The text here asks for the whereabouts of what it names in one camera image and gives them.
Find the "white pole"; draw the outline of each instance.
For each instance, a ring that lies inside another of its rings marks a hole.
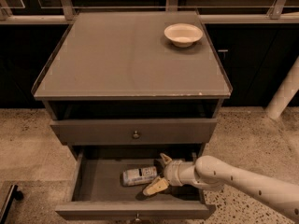
[[[278,91],[265,109],[268,117],[277,119],[289,104],[292,97],[299,90],[299,57],[295,61],[288,75],[283,80]]]

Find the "cabinet top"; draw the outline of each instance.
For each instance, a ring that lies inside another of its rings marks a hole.
[[[206,34],[189,48],[177,48],[164,36],[174,23],[202,28],[189,11],[80,13],[35,98],[229,97],[230,83]]]

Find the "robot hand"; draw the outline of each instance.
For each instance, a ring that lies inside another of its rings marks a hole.
[[[230,185],[280,214],[299,221],[299,186],[235,168],[211,156],[192,161],[172,160],[161,154],[164,177],[157,177],[143,191],[146,196],[171,186],[192,185],[198,189],[220,190]]]

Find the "floor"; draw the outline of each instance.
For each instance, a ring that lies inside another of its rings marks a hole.
[[[288,107],[277,120],[261,107],[224,107],[205,153],[236,167],[299,185],[299,107]],[[0,109],[0,204],[10,184],[24,194],[14,201],[7,223],[67,222],[54,209],[64,201],[75,160],[50,129],[44,109]],[[152,223],[293,223],[246,194],[225,186],[205,191],[217,210],[207,220],[160,220]],[[98,221],[85,223],[127,223]]]

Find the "closed drawer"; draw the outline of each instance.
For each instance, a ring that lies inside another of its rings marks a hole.
[[[61,142],[72,145],[207,143],[216,119],[97,119],[54,121]]]
[[[147,198],[142,194],[147,184],[124,187],[120,182],[121,173],[127,169],[152,165],[159,168],[160,152],[186,160],[195,150],[195,145],[84,147],[78,155],[67,200],[56,206],[56,212],[67,220],[206,219],[215,206],[205,205],[199,189],[171,187]]]

